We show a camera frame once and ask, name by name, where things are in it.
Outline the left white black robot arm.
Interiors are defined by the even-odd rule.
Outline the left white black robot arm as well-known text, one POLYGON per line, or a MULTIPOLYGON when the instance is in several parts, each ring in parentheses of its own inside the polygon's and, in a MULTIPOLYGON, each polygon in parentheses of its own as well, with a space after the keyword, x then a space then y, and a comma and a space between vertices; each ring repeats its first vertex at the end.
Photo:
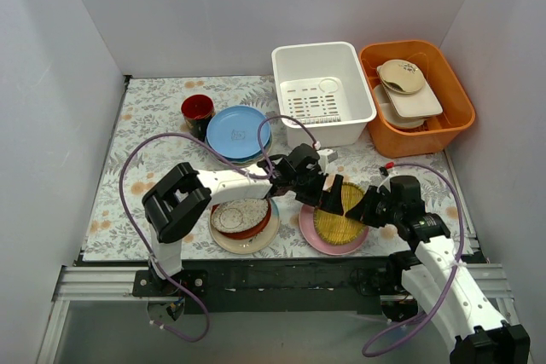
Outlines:
POLYGON ((235 170, 196 170, 188 162, 176 165, 142 199, 146 220, 153 228, 149 281, 165 296, 180 289, 182 239, 211 205, 292 192, 304 205, 344 215, 343 178, 336 176, 329 190, 323 188, 328 164, 336 159, 332 149, 301 144, 288 155, 272 155, 235 170))

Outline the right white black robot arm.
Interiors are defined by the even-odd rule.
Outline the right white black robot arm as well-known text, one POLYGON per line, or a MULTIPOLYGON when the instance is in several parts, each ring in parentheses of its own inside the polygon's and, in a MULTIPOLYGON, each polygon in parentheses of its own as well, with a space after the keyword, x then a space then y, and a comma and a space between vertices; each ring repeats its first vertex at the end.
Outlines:
POLYGON ((409 249, 389 257, 387 286, 408 292, 442 336, 452 363, 526 363, 530 337, 491 305, 461 260, 442 218, 426 211, 413 176, 371 186, 346 217, 370 227, 394 226, 409 249))

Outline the pink plate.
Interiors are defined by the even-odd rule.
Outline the pink plate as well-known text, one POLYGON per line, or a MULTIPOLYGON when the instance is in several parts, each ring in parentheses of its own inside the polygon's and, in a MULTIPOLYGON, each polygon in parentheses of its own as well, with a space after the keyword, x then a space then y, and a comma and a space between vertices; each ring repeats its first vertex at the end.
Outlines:
POLYGON ((352 242, 344 245, 333 245, 324 241, 317 233, 313 214, 314 208, 303 205, 299 213, 299 229, 304 236, 305 240, 315 250, 329 255, 329 256, 343 256, 353 253, 358 247, 360 247, 368 236, 368 228, 365 227, 363 232, 352 242))

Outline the yellow woven bamboo plate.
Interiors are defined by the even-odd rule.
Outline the yellow woven bamboo plate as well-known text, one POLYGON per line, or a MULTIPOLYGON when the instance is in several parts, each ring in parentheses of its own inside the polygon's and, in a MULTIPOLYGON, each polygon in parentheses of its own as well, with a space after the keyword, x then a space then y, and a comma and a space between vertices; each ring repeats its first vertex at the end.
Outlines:
MULTIPOLYGON (((343 211, 352 209, 364 196, 364 191, 356 184, 344 182, 341 190, 343 211)), ((315 209, 314 228, 318 236, 330 245, 347 245, 368 233, 368 227, 361 222, 315 209)))

